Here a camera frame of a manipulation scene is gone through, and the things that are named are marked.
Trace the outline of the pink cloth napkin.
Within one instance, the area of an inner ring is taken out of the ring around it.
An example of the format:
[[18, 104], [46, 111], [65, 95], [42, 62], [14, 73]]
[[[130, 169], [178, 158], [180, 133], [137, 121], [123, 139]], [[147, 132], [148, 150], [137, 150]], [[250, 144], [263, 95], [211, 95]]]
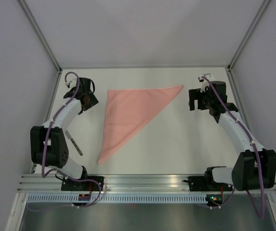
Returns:
[[159, 114], [183, 85], [154, 89], [109, 90], [98, 163], [109, 159]]

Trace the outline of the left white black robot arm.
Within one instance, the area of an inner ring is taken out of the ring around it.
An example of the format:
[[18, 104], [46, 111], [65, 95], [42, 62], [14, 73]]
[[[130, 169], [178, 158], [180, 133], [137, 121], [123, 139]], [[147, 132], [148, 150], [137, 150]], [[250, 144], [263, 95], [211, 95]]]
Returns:
[[83, 191], [89, 185], [87, 170], [69, 157], [65, 133], [77, 116], [99, 103], [94, 95], [95, 84], [89, 78], [79, 78], [79, 87], [72, 87], [62, 101], [55, 115], [42, 126], [30, 130], [31, 159], [42, 166], [42, 175], [46, 176], [46, 167], [73, 178], [72, 185]]

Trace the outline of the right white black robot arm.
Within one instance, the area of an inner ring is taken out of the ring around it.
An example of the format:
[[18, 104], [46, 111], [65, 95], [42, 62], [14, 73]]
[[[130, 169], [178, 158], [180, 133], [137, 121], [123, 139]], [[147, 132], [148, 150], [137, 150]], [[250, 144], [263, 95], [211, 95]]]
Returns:
[[267, 150], [244, 125], [238, 108], [227, 101], [226, 84], [212, 81], [200, 89], [190, 89], [189, 109], [208, 110], [232, 141], [238, 158], [233, 167], [208, 167], [204, 186], [215, 190], [221, 183], [238, 191], [273, 188], [276, 176], [276, 152]]

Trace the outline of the silver table knife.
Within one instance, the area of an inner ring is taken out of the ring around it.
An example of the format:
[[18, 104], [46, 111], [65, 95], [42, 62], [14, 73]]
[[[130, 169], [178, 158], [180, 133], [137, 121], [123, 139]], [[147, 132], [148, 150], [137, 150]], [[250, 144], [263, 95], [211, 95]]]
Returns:
[[75, 140], [73, 139], [73, 137], [71, 136], [71, 134], [69, 133], [69, 131], [66, 131], [65, 134], [66, 134], [67, 138], [71, 141], [71, 143], [73, 144], [73, 146], [75, 147], [75, 149], [77, 150], [77, 152], [79, 153], [79, 155], [83, 156], [82, 151], [78, 147], [77, 143], [75, 142]]

